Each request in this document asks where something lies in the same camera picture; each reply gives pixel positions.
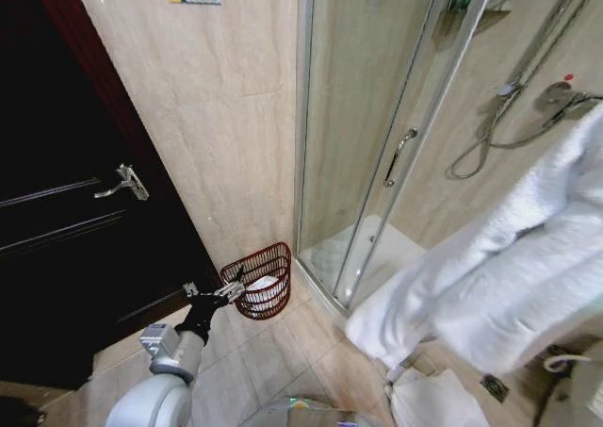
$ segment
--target floor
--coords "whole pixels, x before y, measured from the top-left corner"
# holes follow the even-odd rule
[[[166,322],[175,324],[186,312]],[[383,368],[326,319],[295,272],[281,314],[248,320],[227,306],[214,316],[209,337],[193,391],[193,427],[236,427],[265,403],[293,395],[369,413],[383,427],[395,426],[383,392]],[[113,404],[150,375],[148,363],[136,335],[99,353],[87,384],[43,407],[44,426],[103,426]]]
[[[379,215],[367,216],[359,228],[356,245],[350,252],[350,271],[342,276],[341,291],[355,290],[352,305],[358,305],[387,281],[397,270],[408,266],[425,253],[425,250],[402,234],[391,224],[383,229],[379,244],[375,248],[363,278],[356,286],[356,271],[364,263],[372,241],[381,223]],[[301,258],[310,266],[314,274],[333,290],[335,279],[341,270],[352,233],[352,226],[338,232],[321,243],[301,252]]]

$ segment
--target door handle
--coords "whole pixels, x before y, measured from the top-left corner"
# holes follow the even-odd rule
[[[144,185],[142,185],[142,182],[140,182],[139,177],[136,175],[131,166],[125,166],[122,163],[115,171],[117,171],[117,174],[122,177],[122,182],[117,184],[112,189],[94,193],[94,199],[106,198],[107,196],[115,194],[115,192],[119,191],[120,189],[131,189],[139,201],[146,201],[149,199],[149,191],[147,191]]]
[[[396,179],[392,179],[392,171],[394,171],[394,168],[396,167],[396,163],[398,162],[398,157],[400,155],[400,153],[402,152],[402,149],[404,149],[404,145],[406,144],[407,141],[412,140],[416,134],[418,132],[416,131],[415,128],[410,128],[406,131],[406,133],[404,134],[404,136],[402,137],[402,139],[399,141],[398,143],[398,147],[396,148],[396,152],[394,152],[394,156],[392,157],[392,162],[389,164],[389,169],[387,170],[387,174],[385,175],[385,179],[383,180],[383,185],[386,188],[390,188],[393,187],[394,184],[396,183]]]

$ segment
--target beige tile floor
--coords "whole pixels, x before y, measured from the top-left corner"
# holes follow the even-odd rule
[[[193,390],[192,425],[237,427],[263,404],[303,396],[369,413],[395,426],[384,396],[385,380],[320,310],[295,273],[291,299],[270,320],[248,320],[234,306],[212,320],[209,343]],[[181,310],[167,318],[175,324]],[[48,427],[103,426],[113,404],[147,378],[149,358],[138,335],[98,353],[92,379],[43,407]]]

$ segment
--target dark wooden door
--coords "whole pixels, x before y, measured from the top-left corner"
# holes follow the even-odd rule
[[[0,380],[76,387],[218,278],[79,0],[0,5]],[[94,197],[121,164],[148,200]]]

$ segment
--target shower enclosure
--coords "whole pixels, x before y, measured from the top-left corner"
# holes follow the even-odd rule
[[[603,98],[602,0],[301,0],[298,261],[352,310]]]

